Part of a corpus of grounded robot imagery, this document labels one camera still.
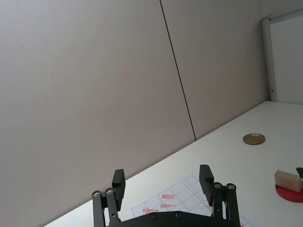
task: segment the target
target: grid paper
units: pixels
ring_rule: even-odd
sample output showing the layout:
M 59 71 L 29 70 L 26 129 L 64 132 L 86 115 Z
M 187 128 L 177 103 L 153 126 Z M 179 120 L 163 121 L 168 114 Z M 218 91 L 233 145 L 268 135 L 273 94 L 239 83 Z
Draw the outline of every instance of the grid paper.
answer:
M 197 177 L 191 175 L 167 190 L 132 208 L 134 217 L 152 212 L 177 210 L 211 216 L 212 207 L 208 205 Z M 253 225 L 241 215 L 240 223 L 242 227 L 253 227 Z

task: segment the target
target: red disc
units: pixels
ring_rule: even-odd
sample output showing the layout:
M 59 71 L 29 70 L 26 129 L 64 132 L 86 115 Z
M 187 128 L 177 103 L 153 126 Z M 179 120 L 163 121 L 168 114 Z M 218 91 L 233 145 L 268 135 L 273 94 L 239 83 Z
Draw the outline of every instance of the red disc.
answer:
M 303 190 L 300 193 L 293 192 L 286 188 L 282 188 L 276 185 L 276 192 L 283 199 L 290 202 L 303 202 Z

